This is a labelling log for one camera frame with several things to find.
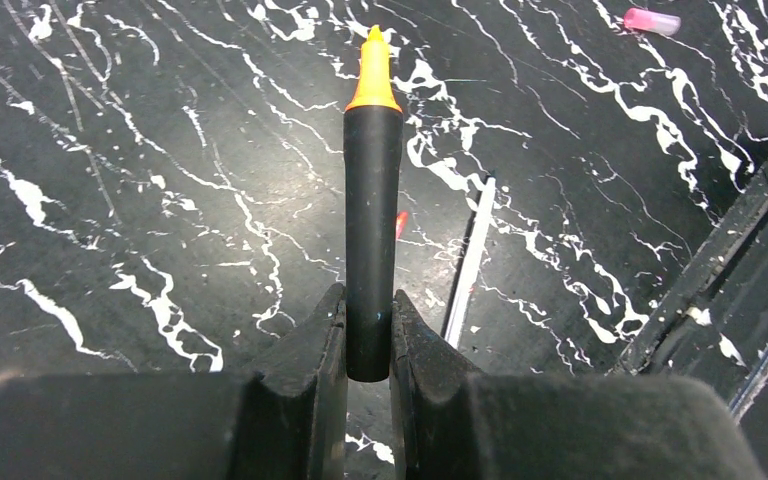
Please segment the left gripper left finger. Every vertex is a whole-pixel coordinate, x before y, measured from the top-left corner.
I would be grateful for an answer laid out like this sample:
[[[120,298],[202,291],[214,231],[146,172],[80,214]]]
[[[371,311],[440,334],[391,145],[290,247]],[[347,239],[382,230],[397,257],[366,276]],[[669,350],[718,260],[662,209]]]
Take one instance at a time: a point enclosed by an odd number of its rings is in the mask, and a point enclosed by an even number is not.
[[[345,289],[243,367],[0,382],[0,479],[340,479]]]

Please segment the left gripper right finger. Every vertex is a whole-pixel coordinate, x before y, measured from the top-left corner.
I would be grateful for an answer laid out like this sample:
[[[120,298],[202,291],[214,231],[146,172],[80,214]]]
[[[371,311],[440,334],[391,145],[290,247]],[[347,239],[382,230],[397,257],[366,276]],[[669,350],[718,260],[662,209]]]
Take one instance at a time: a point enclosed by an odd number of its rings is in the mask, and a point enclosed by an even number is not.
[[[492,375],[404,292],[390,388],[400,479],[759,479],[725,403],[676,375]]]

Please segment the black orange-tipped marker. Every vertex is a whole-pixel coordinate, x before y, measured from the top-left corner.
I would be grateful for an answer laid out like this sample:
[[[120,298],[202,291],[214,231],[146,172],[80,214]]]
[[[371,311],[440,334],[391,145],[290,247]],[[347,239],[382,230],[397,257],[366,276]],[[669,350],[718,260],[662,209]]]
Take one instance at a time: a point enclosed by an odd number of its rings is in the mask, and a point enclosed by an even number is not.
[[[360,49],[356,91],[343,115],[346,360],[358,382],[389,375],[403,113],[390,48],[373,26]]]

